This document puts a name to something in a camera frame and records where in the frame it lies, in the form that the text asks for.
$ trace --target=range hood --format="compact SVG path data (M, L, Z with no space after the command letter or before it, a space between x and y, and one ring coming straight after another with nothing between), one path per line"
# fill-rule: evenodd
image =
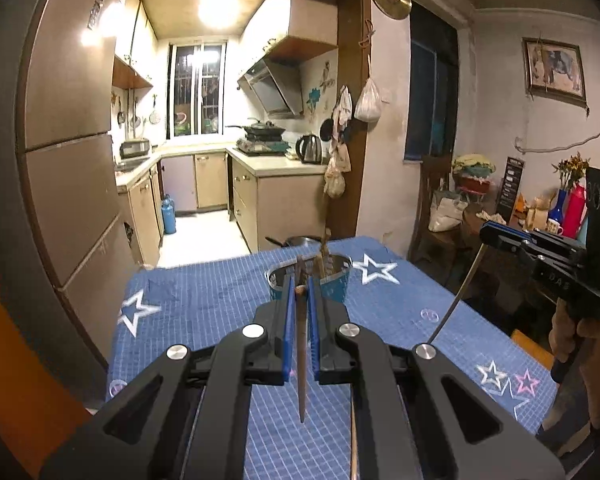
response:
M244 81L270 119L293 119L302 116L302 90L298 67L261 59L247 71Z

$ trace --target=grid pattern tablecloth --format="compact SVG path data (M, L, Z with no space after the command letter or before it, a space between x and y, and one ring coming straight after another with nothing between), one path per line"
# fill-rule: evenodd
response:
M345 301L353 322L404 348L427 340L451 304L449 291L372 238L329 246L358 262ZM136 274L118 321L108 398L170 345L204 348L248 324L256 307L269 301L266 270L300 253L315 249L264 251ZM556 391L545 368L464 303L434 345L535 433ZM318 386L311 376L304 424L294 374L284 387L254 386L245 478L348 478L349 387Z

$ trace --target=wok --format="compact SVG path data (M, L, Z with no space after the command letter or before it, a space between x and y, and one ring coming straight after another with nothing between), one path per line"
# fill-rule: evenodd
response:
M256 119L256 123L251 126L240 126L240 124L228 124L227 128L242 128L247 134L254 137L278 137L277 140L280 140L280 135L285 131L284 128L280 128L276 126L271 121L267 121L266 123L261 123Z
M320 238L315 236L290 236L284 241L284 243L279 242L274 238L269 238L268 236L265 236L264 239L267 242L277 245L278 247L300 247L320 243Z

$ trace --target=metal screw knob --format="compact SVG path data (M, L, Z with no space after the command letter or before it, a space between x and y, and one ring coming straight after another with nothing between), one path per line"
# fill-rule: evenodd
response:
M185 355L187 355L187 347L184 345L173 345L167 348L167 357L169 359L173 359L174 361L179 361L180 359L184 359Z
M250 337L252 339L256 339L264 334L264 327L259 324L250 324L242 329L242 335L245 337Z
M436 356L436 349L433 348L433 346L431 345L423 343L421 345L416 346L416 355L428 361L429 359L433 359Z
M360 327L355 323L342 324L338 330L347 337L355 337L360 333Z

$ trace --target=framed picture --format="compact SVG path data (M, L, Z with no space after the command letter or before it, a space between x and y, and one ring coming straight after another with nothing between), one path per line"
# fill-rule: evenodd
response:
M523 38L526 90L586 107L580 47L559 41Z

